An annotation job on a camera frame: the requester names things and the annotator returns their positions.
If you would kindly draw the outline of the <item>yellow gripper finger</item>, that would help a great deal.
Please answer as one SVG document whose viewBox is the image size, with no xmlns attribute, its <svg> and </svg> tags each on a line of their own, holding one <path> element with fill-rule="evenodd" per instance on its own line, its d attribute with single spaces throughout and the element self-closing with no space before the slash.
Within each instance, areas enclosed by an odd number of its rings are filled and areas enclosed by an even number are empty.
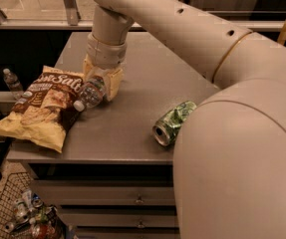
<svg viewBox="0 0 286 239">
<path fill-rule="evenodd" d="M 92 77 L 101 77 L 103 75 L 102 69 L 93 65 L 89 56 L 86 56 L 83 61 L 83 80 L 86 82 Z"/>
<path fill-rule="evenodd" d="M 117 94 L 124 77 L 124 70 L 122 67 L 109 69 L 104 74 L 104 82 L 107 88 L 107 101 L 110 102 Z"/>
</svg>

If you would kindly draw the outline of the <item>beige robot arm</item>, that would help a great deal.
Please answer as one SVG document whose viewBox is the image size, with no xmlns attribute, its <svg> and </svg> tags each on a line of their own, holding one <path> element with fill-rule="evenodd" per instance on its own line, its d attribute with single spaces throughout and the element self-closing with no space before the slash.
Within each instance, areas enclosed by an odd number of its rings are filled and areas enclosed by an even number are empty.
<svg viewBox="0 0 286 239">
<path fill-rule="evenodd" d="M 176 0 L 94 1 L 219 89 L 175 143 L 180 238 L 286 239 L 286 48 Z"/>
</svg>

